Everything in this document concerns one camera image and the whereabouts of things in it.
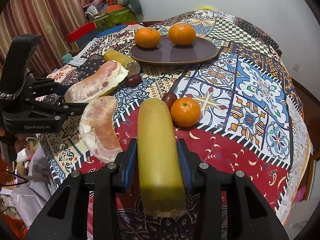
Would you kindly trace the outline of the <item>striped pink brown curtain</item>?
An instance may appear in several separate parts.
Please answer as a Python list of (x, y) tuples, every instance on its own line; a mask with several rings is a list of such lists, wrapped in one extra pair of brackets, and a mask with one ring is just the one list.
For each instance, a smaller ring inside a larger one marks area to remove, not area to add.
[(28, 68), (34, 75), (50, 74), (64, 66), (70, 51), (67, 35), (86, 23), (83, 6), (93, 0), (10, 0), (1, 12), (1, 64), (13, 38), (40, 35), (40, 44)]

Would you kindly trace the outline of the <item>far peeled pomelo segment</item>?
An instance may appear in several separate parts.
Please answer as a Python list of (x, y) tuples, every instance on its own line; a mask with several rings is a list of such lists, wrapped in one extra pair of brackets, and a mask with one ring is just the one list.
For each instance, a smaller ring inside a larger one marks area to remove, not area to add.
[(107, 61), (93, 75), (72, 85), (65, 93), (65, 102), (90, 102), (100, 96), (110, 95), (128, 73), (119, 62)]

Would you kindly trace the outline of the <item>tangerine on plate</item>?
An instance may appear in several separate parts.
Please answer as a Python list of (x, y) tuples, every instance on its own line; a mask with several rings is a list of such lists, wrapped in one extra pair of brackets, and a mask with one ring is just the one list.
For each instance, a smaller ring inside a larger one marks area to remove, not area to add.
[(169, 40), (178, 46), (190, 46), (196, 38), (195, 30), (186, 24), (173, 25), (169, 29)]
[(156, 29), (144, 27), (136, 31), (134, 39), (136, 45), (145, 49), (151, 49), (158, 46), (161, 35)]

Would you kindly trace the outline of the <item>long yellow sugarcane piece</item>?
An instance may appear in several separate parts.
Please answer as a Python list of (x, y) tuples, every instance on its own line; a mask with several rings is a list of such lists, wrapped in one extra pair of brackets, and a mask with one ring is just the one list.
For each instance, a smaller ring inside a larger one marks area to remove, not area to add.
[(137, 121), (140, 198), (154, 217), (179, 217), (187, 212), (174, 126), (167, 104), (147, 99)]

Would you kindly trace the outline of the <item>white cloth pile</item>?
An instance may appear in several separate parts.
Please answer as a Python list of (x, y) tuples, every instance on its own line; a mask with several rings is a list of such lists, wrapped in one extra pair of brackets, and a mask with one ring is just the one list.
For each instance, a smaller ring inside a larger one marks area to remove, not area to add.
[(38, 147), (31, 159), (26, 179), (25, 184), (13, 190), (11, 200), (25, 226), (30, 227), (57, 189), (48, 158), (41, 147)]

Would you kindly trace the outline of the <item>near orange tangerine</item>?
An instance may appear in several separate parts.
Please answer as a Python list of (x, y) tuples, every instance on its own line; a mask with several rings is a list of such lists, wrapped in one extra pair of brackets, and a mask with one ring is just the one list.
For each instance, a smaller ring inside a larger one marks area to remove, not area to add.
[(201, 109), (194, 99), (180, 98), (172, 104), (170, 113), (175, 124), (181, 127), (191, 127), (200, 120)]

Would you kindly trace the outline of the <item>near peeled pomelo segment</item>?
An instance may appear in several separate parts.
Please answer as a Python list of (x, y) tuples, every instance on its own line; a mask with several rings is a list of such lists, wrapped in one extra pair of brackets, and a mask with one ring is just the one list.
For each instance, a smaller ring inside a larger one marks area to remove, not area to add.
[(102, 96), (91, 101), (85, 108), (79, 124), (82, 140), (91, 154), (102, 161), (115, 161), (122, 152), (114, 130), (114, 114), (118, 101), (113, 96)]

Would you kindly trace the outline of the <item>left tangerine on plate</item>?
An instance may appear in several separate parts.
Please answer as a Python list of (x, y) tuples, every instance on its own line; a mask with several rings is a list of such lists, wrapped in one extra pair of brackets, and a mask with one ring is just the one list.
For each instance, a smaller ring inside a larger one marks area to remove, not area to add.
[(136, 45), (145, 49), (151, 49), (158, 46), (161, 35), (156, 29), (144, 27), (136, 31), (134, 39)]

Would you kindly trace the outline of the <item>dark red grape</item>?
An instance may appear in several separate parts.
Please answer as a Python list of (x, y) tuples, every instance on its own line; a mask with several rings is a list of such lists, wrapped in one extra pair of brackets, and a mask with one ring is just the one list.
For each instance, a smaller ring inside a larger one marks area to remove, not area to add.
[(162, 97), (162, 101), (164, 101), (167, 104), (169, 109), (171, 109), (172, 105), (176, 100), (177, 100), (177, 96), (173, 92), (167, 92)]
[(142, 78), (139, 74), (132, 75), (127, 78), (126, 85), (127, 87), (136, 87), (142, 82)]

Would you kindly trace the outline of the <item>short yellow sugarcane piece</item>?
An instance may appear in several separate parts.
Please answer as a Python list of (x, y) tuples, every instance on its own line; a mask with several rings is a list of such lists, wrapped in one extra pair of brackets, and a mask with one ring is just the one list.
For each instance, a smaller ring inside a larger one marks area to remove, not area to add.
[(129, 71), (127, 77), (140, 73), (140, 64), (136, 60), (114, 49), (109, 49), (104, 53), (104, 60), (113, 60), (119, 62), (126, 70)]

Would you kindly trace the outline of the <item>colourful patchwork tablecloth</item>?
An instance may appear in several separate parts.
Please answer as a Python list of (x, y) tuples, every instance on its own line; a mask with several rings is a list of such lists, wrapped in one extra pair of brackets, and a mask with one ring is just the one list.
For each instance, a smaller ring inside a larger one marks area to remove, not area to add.
[[(259, 28), (222, 12), (191, 11), (153, 26), (167, 35), (171, 26), (187, 24), (216, 45), (217, 58), (188, 65), (141, 64), (142, 82), (114, 91), (118, 108), (114, 125), (126, 150), (137, 135), (139, 104), (161, 99), (169, 90), (197, 101), (201, 119), (195, 128), (176, 127), (177, 139), (222, 172), (243, 170), (284, 224), (310, 156), (310, 139), (301, 116), (302, 103), (290, 75), (274, 49), (278, 45)], [(70, 86), (94, 74), (103, 55), (114, 49), (129, 55), (136, 30), (121, 30), (93, 40), (77, 67), (65, 66), (50, 76)], [(61, 132), (41, 135), (55, 189), (74, 170), (94, 172), (104, 164), (87, 149), (79, 134), (80, 117), (71, 117)], [(126, 194), (117, 197), (123, 239), (193, 239), (199, 194), (188, 194), (187, 213), (154, 218), (143, 211), (138, 174)]]

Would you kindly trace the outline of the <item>peeled pomelo segment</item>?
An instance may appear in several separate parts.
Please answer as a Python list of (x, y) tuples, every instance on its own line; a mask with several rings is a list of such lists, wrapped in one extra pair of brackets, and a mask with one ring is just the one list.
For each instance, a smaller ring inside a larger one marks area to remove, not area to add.
[(100, 96), (110, 95), (128, 73), (119, 62), (107, 61), (93, 75), (72, 85), (65, 93), (65, 102), (90, 102)]
[(91, 154), (102, 161), (115, 161), (122, 152), (114, 130), (114, 114), (118, 101), (113, 96), (102, 96), (91, 101), (85, 108), (79, 124), (82, 140)]

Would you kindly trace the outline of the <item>far dark red grape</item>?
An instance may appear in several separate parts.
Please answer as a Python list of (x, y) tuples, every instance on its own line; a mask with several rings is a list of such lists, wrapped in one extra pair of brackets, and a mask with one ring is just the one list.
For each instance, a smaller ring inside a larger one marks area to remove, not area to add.
[(127, 78), (126, 85), (127, 87), (136, 87), (142, 82), (142, 78), (139, 74), (132, 75)]

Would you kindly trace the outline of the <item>dark purple oval plate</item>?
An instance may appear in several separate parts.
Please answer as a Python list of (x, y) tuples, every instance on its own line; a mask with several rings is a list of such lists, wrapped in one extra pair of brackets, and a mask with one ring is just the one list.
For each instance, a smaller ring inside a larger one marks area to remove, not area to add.
[(145, 49), (134, 45), (130, 49), (130, 56), (138, 62), (148, 64), (194, 64), (209, 61), (218, 52), (216, 45), (200, 37), (195, 38), (189, 46), (178, 46), (164, 35), (155, 48)]

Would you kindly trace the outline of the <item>green cardboard box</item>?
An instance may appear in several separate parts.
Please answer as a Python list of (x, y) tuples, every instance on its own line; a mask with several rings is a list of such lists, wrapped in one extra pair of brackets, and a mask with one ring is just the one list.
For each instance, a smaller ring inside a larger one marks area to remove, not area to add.
[(118, 25), (136, 23), (136, 17), (128, 7), (123, 7), (107, 13), (93, 22), (100, 31), (105, 31)]

